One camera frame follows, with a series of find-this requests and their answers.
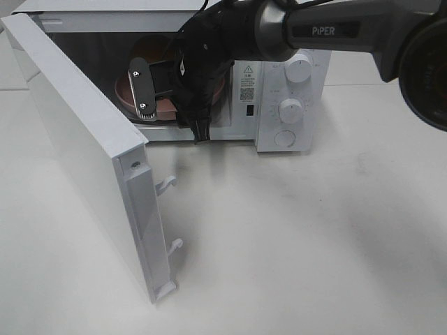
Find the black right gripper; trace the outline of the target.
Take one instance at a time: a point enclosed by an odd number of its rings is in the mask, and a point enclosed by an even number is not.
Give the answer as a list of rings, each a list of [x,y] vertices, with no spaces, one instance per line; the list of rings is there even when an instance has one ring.
[[[174,60],[149,65],[157,94],[170,97],[178,122],[191,129],[209,129],[212,108],[221,98],[234,60],[218,56],[203,60],[178,54]]]

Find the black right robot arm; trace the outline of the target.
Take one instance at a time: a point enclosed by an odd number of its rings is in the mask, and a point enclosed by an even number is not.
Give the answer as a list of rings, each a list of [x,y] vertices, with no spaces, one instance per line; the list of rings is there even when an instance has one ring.
[[[287,61],[296,50],[371,54],[413,113],[446,129],[445,1],[219,1],[173,40],[171,96],[196,141],[210,138],[214,88],[235,61]]]

